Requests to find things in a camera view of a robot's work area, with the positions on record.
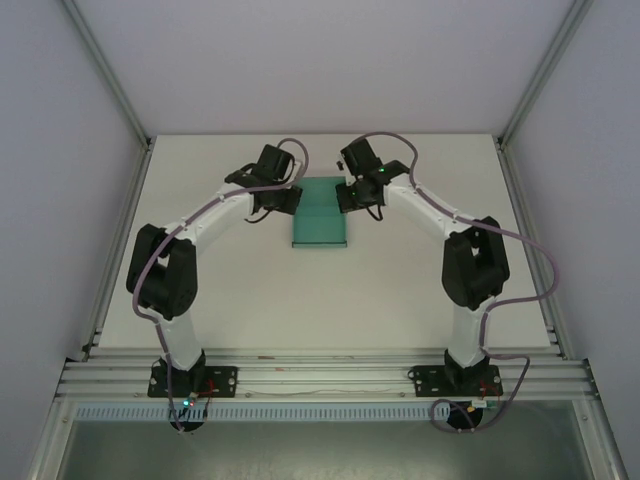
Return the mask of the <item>aluminium side rail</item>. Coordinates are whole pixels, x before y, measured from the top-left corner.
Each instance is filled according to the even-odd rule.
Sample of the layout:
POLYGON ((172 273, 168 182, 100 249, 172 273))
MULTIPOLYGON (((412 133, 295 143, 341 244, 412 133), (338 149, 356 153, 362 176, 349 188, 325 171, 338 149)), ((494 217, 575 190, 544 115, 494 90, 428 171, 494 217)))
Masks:
POLYGON ((125 192, 122 209, 118 216, 114 235, 109 246, 97 293, 87 323, 81 329, 80 347, 79 350, 72 355, 75 361, 85 361, 88 358, 94 338, 106 320, 128 235, 133 223, 155 143, 156 138, 151 137, 142 148, 140 156, 135 162, 132 178, 125 192))
MULTIPOLYGON (((524 184, 517 171, 515 160, 510 150, 503 147, 498 138, 494 139, 494 143, 518 230, 521 235, 531 241, 542 244, 537 235, 533 216, 527 203, 524 184)), ((552 264, 539 248, 526 244, 524 250, 536 293, 543 294, 552 286, 554 280, 552 264)), ((539 304, 546 326, 551 328, 556 336, 560 356, 564 360, 570 360, 575 358, 574 350, 571 340, 568 338, 564 315, 556 294, 557 292, 548 295, 539 304)))

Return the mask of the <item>aluminium frame post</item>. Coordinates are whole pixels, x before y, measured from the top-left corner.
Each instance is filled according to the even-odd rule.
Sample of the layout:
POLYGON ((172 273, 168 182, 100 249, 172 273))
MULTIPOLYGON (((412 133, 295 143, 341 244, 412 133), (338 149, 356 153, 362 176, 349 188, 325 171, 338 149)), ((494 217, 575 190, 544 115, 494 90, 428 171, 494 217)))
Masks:
POLYGON ((496 137, 501 149, 505 149, 517 136, 593 3, 594 0, 572 0, 568 12, 534 70, 515 110, 502 133, 496 137))
POLYGON ((151 143, 151 136, 143 126, 116 72, 85 15, 82 13, 77 0, 59 0, 59 2, 69 16, 72 26, 78 34, 82 45, 87 50, 91 62, 97 68, 101 80, 105 83, 131 132, 142 146, 148 148, 151 143))

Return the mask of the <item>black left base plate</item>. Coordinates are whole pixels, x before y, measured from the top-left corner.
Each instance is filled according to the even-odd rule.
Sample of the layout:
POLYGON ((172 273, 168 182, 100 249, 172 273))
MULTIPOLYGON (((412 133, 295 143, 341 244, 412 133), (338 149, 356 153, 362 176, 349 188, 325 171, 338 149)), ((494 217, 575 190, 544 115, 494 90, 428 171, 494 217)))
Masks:
MULTIPOLYGON (((174 397, 187 398, 191 394, 198 397, 234 398, 237 387, 238 368, 233 366, 209 366, 192 371, 172 370, 171 384, 174 397)), ((147 396, 168 397, 168 377, 166 368, 157 364, 151 368, 147 396)))

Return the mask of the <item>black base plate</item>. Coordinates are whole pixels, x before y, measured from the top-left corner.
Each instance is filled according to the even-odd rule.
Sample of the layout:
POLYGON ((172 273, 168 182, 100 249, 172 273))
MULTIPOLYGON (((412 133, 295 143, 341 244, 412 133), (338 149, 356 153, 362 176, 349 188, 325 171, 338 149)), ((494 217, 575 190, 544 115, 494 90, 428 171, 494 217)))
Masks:
POLYGON ((501 374, 495 365, 458 372, 445 365, 418 365, 408 372, 417 397, 450 398, 502 396, 501 374))
MULTIPOLYGON (((174 397, 187 398, 191 394, 198 397, 234 398, 237 387, 238 368, 233 366, 209 366, 192 371, 172 370, 171 384, 174 397)), ((147 396, 168 397, 168 377, 166 368, 157 364, 151 368, 147 396)))

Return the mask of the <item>aluminium rail bed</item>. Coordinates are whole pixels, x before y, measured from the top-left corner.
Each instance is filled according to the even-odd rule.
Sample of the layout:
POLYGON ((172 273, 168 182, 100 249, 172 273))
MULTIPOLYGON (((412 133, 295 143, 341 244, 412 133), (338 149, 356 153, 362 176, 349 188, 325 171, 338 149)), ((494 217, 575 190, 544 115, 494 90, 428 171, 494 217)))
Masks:
MULTIPOLYGON (((146 395, 152 362, 158 354, 149 349, 95 348, 87 360, 68 362, 56 394, 84 399, 141 399, 146 395)), ((409 370, 416 365, 439 364, 435 350, 360 352, 338 355, 264 354, 208 350, 209 364, 235 366, 239 400, 355 401, 412 400, 409 370)), ((589 364, 569 360, 558 349, 530 356, 523 371, 520 359, 499 362, 506 390, 518 385, 520 400, 597 400, 600 392, 589 364)))

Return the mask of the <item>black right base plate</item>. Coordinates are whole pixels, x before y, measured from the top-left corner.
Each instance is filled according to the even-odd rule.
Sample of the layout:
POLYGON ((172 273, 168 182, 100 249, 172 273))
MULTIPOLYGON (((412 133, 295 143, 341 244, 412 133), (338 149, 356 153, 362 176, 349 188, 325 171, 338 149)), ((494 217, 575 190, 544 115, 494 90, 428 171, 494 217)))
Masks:
POLYGON ((417 397, 450 398, 502 396, 501 374, 495 365, 458 372, 445 365, 418 365, 408 372, 417 397))

